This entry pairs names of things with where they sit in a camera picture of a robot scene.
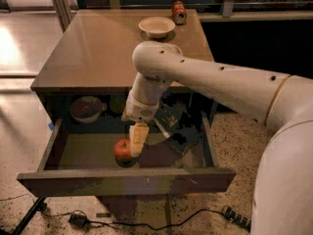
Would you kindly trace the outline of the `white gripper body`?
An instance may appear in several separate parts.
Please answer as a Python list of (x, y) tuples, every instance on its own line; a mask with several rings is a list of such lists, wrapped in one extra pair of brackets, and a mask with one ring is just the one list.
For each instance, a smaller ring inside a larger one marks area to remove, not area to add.
[(130, 91), (121, 119), (123, 121), (132, 120), (135, 122), (148, 122), (154, 118), (158, 106), (159, 103), (147, 105), (140, 102), (134, 97), (133, 91)]

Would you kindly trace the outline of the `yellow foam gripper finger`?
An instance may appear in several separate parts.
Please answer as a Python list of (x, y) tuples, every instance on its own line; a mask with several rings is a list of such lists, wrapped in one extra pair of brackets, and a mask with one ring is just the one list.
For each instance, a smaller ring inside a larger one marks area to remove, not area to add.
[(149, 127), (145, 122), (136, 122), (130, 126), (129, 139), (132, 158), (137, 158), (141, 155), (148, 133)]

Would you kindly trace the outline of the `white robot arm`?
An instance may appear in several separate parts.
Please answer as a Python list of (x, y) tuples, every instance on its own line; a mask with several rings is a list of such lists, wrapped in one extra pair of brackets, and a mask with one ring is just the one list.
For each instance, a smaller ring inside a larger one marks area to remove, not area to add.
[(123, 116), (151, 120), (178, 82), (274, 131), (258, 168), (250, 235), (313, 235), (313, 80), (187, 58), (173, 44), (146, 41)]

